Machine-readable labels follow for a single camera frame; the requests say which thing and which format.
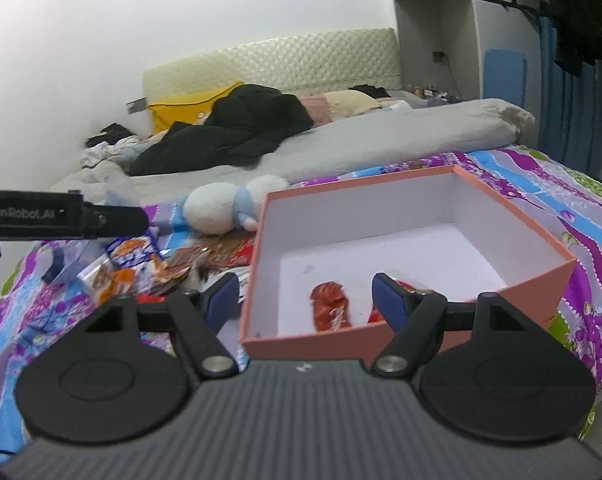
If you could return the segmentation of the red snack packet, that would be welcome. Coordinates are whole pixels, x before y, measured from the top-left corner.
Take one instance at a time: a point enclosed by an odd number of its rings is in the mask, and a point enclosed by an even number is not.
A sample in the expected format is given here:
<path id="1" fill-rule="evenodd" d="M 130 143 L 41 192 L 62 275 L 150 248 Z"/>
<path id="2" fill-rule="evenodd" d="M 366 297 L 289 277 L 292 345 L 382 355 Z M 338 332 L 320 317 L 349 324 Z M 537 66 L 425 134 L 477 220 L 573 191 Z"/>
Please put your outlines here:
<path id="1" fill-rule="evenodd" d="M 310 293 L 313 308 L 313 323 L 318 332 L 334 332 L 351 326 L 349 320 L 350 301 L 337 282 L 316 285 Z"/>

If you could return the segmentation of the brown shrimp flavor snack bag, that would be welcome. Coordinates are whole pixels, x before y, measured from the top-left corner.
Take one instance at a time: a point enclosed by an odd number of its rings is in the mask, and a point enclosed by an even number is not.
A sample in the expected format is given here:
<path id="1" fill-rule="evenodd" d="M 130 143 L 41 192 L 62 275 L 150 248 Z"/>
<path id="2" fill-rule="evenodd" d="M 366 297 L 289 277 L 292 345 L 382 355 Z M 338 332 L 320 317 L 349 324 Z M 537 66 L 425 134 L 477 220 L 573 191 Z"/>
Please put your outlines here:
<path id="1" fill-rule="evenodd" d="M 164 263 L 152 280 L 152 292 L 168 294 L 202 292 L 228 273 L 238 276 L 239 288 L 250 280 L 252 237 L 206 238 L 197 244 L 174 248 L 165 254 Z"/>

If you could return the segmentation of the white wardrobe shelf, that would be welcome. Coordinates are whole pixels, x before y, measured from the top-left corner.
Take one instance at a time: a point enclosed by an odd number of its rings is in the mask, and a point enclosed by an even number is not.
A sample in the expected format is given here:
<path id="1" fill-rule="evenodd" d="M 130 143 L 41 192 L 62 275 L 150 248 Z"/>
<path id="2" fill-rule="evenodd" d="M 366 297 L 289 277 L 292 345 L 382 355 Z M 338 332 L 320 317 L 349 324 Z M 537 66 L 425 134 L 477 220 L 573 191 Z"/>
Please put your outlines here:
<path id="1" fill-rule="evenodd" d="M 475 1 L 394 0 L 406 88 L 435 88 L 471 100 L 481 96 Z"/>

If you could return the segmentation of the pink cardboard box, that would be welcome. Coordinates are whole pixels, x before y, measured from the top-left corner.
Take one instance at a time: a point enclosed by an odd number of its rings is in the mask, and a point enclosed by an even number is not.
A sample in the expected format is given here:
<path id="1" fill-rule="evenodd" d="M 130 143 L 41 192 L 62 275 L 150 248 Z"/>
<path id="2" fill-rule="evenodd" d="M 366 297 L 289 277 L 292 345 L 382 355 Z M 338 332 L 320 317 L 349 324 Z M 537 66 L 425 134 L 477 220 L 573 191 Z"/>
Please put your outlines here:
<path id="1" fill-rule="evenodd" d="M 371 362 L 392 336 L 369 320 L 380 272 L 454 301 L 498 292 L 546 325 L 575 264 L 536 220 L 455 166 L 288 188 L 266 197 L 239 341 L 257 360 Z M 310 293 L 324 282 L 342 285 L 350 327 L 315 330 Z"/>

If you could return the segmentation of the grey duvet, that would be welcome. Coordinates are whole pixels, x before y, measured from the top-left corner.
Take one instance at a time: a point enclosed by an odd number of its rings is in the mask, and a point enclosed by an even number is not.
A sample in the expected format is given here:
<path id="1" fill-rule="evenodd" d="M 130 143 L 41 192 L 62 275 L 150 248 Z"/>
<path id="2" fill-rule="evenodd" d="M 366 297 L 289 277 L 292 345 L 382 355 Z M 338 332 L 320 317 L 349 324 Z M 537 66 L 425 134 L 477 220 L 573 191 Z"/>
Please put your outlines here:
<path id="1" fill-rule="evenodd" d="M 420 110 L 400 102 L 388 110 L 340 119 L 293 136 L 251 169 L 225 165 L 129 177 L 113 162 L 102 162 L 69 174 L 51 189 L 77 190 L 97 204 L 144 206 L 177 202 L 194 188 L 214 182 L 244 185 L 263 174 L 273 174 L 295 184 L 442 152 L 500 148 L 537 134 L 536 118 L 528 110 L 500 99 Z"/>

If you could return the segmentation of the blue chair back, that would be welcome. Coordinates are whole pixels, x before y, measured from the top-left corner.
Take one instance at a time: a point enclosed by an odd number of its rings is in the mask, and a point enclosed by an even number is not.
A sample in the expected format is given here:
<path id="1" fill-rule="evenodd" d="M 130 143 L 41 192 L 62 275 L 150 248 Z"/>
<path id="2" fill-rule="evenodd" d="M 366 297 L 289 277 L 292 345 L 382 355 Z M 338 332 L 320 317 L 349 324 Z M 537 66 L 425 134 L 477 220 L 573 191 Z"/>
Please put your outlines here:
<path id="1" fill-rule="evenodd" d="M 525 106 L 527 59 L 522 52 L 489 49 L 484 53 L 482 97 Z"/>

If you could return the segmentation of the beige pillow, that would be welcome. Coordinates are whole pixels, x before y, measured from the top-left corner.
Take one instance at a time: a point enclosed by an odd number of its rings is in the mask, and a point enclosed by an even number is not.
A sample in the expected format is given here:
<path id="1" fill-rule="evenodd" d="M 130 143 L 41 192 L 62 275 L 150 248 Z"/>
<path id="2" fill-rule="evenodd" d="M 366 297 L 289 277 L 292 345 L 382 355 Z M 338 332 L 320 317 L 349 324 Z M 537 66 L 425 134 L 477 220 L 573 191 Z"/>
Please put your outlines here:
<path id="1" fill-rule="evenodd" d="M 300 99 L 315 127 L 337 120 L 379 110 L 381 105 L 370 96 L 356 90 L 316 93 Z"/>

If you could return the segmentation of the yellow pillow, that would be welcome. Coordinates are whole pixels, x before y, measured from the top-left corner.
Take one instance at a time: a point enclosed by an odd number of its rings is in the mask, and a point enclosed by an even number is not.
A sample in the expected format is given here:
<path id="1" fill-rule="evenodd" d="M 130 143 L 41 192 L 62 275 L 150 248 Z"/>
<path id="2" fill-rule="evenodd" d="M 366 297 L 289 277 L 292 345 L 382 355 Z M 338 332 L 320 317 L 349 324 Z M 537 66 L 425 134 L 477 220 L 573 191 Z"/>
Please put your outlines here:
<path id="1" fill-rule="evenodd" d="M 149 103 L 147 108 L 152 120 L 152 133 L 158 134 L 170 129 L 175 122 L 195 124 L 199 120 L 205 120 L 216 101 L 229 96 L 231 91 L 242 85 L 242 81 L 236 81 L 224 88 L 168 96 Z"/>

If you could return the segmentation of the blue white cabbage snack bag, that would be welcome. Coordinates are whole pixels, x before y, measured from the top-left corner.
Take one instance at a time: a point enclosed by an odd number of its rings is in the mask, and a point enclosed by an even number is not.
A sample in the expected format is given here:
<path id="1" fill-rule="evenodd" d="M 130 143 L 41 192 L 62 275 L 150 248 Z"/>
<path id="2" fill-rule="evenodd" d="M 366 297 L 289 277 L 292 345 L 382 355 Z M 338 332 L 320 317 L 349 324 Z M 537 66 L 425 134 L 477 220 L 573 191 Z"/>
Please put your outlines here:
<path id="1" fill-rule="evenodd" d="M 112 297 L 150 292 L 167 265 L 151 234 L 119 237 L 104 246 L 104 253 L 78 274 L 86 294 L 96 306 Z"/>

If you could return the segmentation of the black jacket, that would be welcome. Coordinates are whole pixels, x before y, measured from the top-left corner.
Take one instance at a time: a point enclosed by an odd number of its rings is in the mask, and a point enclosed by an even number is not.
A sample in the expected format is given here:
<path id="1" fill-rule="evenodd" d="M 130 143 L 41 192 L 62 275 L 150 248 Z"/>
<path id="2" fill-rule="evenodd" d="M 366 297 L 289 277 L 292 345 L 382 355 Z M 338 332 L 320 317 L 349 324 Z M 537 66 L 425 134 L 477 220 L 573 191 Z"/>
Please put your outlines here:
<path id="1" fill-rule="evenodd" d="M 174 122 L 127 173 L 141 177 L 216 166 L 252 168 L 284 141 L 312 128 L 312 117 L 293 94 L 242 84 L 213 104 L 203 124 Z"/>

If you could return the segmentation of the white blue plush toy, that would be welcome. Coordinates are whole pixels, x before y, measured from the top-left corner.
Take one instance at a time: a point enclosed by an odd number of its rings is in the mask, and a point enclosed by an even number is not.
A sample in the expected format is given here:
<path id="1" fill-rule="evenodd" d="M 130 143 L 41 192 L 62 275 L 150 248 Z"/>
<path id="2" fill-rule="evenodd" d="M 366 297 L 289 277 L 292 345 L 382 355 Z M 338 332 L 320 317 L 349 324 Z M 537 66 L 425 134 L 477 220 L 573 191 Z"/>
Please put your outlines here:
<path id="1" fill-rule="evenodd" d="M 245 185 L 215 182 L 199 186 L 183 203 L 188 226 L 203 235 L 258 231 L 266 196 L 289 188 L 282 177 L 257 177 Z"/>

